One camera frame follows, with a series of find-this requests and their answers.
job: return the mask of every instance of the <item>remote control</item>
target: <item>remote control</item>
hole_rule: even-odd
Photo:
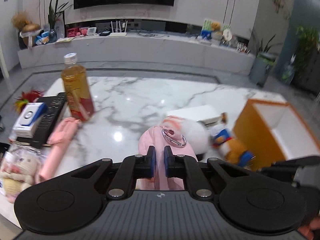
[[[56,125],[58,117],[67,102],[66,93],[59,93],[48,107],[47,112],[42,117],[37,130],[32,138],[30,145],[36,149],[40,149],[47,142],[48,137],[52,133]]]

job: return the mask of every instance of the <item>beverage bottle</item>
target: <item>beverage bottle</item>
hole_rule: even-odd
[[[66,68],[62,71],[61,77],[71,115],[87,121],[94,113],[93,101],[91,98],[86,70],[77,63],[77,54],[69,53],[64,56]]]

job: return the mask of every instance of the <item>orange box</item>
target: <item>orange box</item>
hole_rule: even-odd
[[[233,128],[255,155],[252,170],[273,162],[320,155],[320,144],[289,103],[249,99]]]

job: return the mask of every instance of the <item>black circular cover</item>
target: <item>black circular cover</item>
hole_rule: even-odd
[[[304,198],[291,185],[260,176],[228,182],[219,196],[223,214],[241,227],[275,233],[297,228],[306,210]]]
[[[14,204],[23,229],[61,234],[92,221],[102,207],[93,186],[83,179],[52,179],[21,192]]]

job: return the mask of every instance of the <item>white box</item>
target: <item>white box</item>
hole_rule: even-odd
[[[218,114],[216,110],[209,105],[183,108],[164,113],[165,118],[169,115],[189,119],[195,122],[201,121],[204,125],[212,125],[221,119],[221,114]]]
[[[32,138],[46,110],[45,103],[28,103],[12,129],[17,137]]]

